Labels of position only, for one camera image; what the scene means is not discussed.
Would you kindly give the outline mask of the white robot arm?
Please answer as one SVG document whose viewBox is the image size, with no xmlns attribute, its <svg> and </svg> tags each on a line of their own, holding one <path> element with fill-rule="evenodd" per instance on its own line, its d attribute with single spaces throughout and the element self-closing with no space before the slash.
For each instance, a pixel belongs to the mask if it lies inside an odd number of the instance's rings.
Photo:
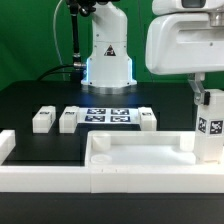
<svg viewBox="0 0 224 224">
<path fill-rule="evenodd" d="M 93 13 L 93 50 L 82 83 L 99 91 L 134 85 L 127 54 L 127 17 L 107 0 Z M 209 103 L 202 81 L 224 71 L 224 0 L 153 0 L 157 16 L 149 25 L 147 69 L 157 75 L 187 74 L 197 105 Z"/>
</svg>

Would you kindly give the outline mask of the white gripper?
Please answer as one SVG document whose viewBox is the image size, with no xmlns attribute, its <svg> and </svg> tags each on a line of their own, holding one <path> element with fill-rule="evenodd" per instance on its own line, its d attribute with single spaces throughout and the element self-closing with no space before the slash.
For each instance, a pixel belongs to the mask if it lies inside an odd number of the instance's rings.
<svg viewBox="0 0 224 224">
<path fill-rule="evenodd" d="M 194 103 L 208 106 L 203 72 L 224 70 L 224 0 L 153 0 L 152 11 L 146 67 L 158 75 L 192 73 Z"/>
</svg>

